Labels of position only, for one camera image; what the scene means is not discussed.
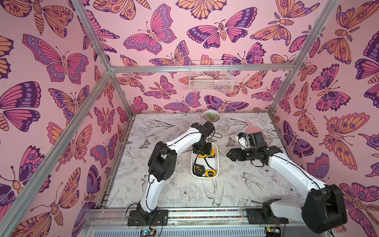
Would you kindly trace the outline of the yellow tape measure with clip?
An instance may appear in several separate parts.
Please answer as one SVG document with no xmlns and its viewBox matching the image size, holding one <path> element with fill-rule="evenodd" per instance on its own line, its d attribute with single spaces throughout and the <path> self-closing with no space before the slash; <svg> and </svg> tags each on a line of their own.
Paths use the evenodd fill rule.
<svg viewBox="0 0 379 237">
<path fill-rule="evenodd" d="M 215 158 L 215 153 L 211 153 L 210 155 L 202 155 L 202 154 L 199 154 L 198 157 L 199 157 L 200 159 Z"/>
</svg>

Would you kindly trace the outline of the black yellow tape measure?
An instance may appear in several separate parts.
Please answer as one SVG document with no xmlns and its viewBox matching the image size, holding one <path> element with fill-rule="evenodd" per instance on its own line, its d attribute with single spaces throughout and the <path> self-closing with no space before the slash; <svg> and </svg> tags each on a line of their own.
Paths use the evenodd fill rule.
<svg viewBox="0 0 379 237">
<path fill-rule="evenodd" d="M 205 175 L 207 178 L 212 178 L 216 176 L 216 171 L 214 169 L 208 169 L 205 171 Z"/>
<path fill-rule="evenodd" d="M 203 165 L 194 164 L 192 168 L 192 173 L 197 177 L 202 177 L 205 173 L 205 167 Z"/>
</svg>

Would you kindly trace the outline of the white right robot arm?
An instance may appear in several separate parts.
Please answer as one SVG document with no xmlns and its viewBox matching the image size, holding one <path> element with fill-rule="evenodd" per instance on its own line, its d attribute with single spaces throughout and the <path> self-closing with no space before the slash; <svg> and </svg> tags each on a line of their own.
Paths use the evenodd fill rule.
<svg viewBox="0 0 379 237">
<path fill-rule="evenodd" d="M 341 188 L 327 185 L 310 175 L 276 146 L 268 146 L 261 132 L 236 136 L 240 148 L 233 148 L 227 157 L 235 161 L 260 161 L 280 173 L 305 198 L 303 205 L 274 198 L 262 206 L 262 219 L 269 223 L 280 218 L 306 224 L 316 234 L 332 230 L 348 221 Z"/>
</svg>

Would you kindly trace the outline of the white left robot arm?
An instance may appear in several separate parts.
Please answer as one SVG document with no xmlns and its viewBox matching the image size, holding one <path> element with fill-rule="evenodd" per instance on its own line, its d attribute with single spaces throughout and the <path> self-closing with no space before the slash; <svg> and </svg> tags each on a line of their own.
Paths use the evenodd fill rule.
<svg viewBox="0 0 379 237">
<path fill-rule="evenodd" d="M 210 155 L 212 145 L 207 138 L 214 132 L 211 122 L 201 125 L 193 123 L 182 135 L 167 143 L 156 143 L 148 162 L 149 176 L 144 197 L 137 205 L 137 211 L 150 214 L 158 207 L 163 184 L 175 171 L 177 157 L 189 147 L 195 147 L 195 152 L 201 155 Z"/>
</svg>

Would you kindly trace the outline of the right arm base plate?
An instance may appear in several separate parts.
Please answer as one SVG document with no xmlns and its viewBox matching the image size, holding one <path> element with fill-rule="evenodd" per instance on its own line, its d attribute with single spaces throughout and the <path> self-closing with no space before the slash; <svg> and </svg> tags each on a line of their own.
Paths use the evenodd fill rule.
<svg viewBox="0 0 379 237">
<path fill-rule="evenodd" d="M 243 210 L 244 216 L 248 219 L 250 225 L 253 224 L 288 224 L 287 218 L 279 218 L 274 216 L 271 211 L 270 204 L 274 201 L 280 200 L 279 198 L 270 199 L 263 203 L 260 208 L 246 208 Z"/>
</svg>

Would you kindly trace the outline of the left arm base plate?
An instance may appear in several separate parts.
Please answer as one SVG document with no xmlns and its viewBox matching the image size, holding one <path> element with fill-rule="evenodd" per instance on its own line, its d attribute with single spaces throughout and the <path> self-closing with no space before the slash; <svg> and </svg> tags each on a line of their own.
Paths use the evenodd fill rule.
<svg viewBox="0 0 379 237">
<path fill-rule="evenodd" d="M 167 226 L 168 224 L 168 210 L 157 209 L 153 212 L 147 213 L 144 210 L 132 210 L 128 217 L 128 226 Z"/>
</svg>

